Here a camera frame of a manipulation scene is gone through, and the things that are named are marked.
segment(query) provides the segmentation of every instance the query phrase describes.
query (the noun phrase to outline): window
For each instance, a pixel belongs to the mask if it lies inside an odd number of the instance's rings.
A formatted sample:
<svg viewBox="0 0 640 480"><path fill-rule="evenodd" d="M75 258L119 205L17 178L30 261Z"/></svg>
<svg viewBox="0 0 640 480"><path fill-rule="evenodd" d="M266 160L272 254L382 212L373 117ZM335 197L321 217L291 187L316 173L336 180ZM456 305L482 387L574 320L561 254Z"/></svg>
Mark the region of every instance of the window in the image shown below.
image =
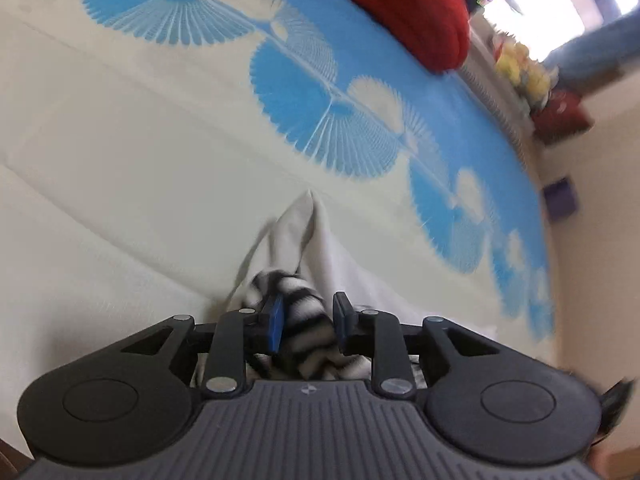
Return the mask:
<svg viewBox="0 0 640 480"><path fill-rule="evenodd" d="M527 45L532 59L543 60L555 48L584 33L584 23L572 0L516 0L523 14L504 0L484 6L485 18L499 30ZM638 0L616 0L620 12L632 10Z"/></svg>

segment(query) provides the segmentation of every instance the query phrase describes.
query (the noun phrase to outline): mattress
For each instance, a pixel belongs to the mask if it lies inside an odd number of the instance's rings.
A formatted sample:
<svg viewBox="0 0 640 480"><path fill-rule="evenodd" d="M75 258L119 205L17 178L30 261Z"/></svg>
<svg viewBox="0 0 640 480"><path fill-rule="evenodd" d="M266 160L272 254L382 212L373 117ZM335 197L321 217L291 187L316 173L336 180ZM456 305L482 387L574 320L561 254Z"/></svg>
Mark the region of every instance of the mattress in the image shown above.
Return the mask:
<svg viewBox="0 0 640 480"><path fill-rule="evenodd" d="M456 73L349 0L0 0L0 435L37 376L211 320L313 189L417 311L554 357L538 194Z"/></svg>

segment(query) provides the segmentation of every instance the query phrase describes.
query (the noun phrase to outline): logo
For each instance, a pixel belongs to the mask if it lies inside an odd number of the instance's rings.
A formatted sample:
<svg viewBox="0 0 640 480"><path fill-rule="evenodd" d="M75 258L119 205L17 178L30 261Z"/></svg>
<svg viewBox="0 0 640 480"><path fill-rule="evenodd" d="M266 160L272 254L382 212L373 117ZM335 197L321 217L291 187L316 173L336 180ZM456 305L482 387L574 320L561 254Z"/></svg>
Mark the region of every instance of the logo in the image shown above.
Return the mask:
<svg viewBox="0 0 640 480"><path fill-rule="evenodd" d="M313 386L312 384L306 384L305 386L302 386L302 388L300 388L300 391L308 396L308 395L316 393L316 391L318 391L318 389L315 386Z"/></svg>

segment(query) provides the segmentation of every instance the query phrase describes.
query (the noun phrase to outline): purple object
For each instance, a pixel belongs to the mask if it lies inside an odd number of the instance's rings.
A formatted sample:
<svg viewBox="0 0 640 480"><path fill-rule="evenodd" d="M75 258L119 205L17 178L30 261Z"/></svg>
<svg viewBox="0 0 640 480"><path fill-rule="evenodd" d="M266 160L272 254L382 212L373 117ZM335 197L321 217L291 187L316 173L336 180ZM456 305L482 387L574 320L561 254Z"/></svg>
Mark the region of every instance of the purple object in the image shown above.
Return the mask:
<svg viewBox="0 0 640 480"><path fill-rule="evenodd" d="M542 193L545 197L549 220L552 222L567 218L578 211L578 199L574 184L568 176L545 186Z"/></svg>

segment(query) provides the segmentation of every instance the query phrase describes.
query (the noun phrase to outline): striped cloth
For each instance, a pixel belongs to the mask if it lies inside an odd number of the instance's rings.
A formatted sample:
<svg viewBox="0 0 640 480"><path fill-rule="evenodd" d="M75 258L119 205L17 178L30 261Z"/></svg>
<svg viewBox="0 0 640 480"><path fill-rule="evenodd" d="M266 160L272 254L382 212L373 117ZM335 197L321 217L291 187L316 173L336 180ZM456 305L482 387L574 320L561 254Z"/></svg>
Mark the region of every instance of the striped cloth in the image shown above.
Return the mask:
<svg viewBox="0 0 640 480"><path fill-rule="evenodd" d="M282 270L260 272L242 300L243 308L260 310L270 296L282 295L284 329L275 356L247 354L247 377L272 380L354 380L371 377L371 361L360 355L345 356L338 349L334 324L322 298L309 283ZM424 377L412 356L418 388Z"/></svg>

